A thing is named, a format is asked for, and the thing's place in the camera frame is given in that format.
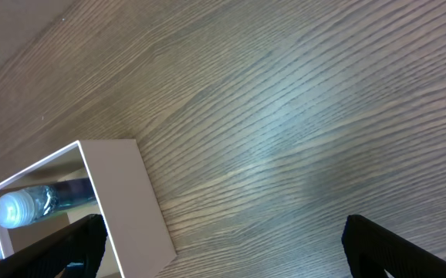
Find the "blue pump bottle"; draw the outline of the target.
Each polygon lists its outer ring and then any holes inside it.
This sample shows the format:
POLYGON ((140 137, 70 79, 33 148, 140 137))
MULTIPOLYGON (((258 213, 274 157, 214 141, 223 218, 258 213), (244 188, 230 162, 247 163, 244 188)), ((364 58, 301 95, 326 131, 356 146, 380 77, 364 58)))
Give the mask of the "blue pump bottle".
POLYGON ((88 178, 34 185, 0 198, 0 226, 15 229, 40 222, 67 209, 96 201, 88 178))

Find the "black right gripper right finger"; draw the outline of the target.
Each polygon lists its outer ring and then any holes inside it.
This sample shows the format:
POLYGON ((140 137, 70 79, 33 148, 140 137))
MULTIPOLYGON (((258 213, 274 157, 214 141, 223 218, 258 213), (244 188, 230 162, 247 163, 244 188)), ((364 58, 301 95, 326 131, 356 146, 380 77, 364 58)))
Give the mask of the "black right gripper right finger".
POLYGON ((446 261, 361 215, 349 215, 341 238, 354 278, 446 277, 446 261))

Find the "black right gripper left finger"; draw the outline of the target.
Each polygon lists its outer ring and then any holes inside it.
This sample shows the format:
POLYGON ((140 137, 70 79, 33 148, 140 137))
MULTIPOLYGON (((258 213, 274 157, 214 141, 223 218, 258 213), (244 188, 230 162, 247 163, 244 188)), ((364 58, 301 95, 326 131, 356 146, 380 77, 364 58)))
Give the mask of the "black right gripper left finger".
POLYGON ((95 278, 106 249, 103 217, 91 214, 0 261, 0 278, 95 278))

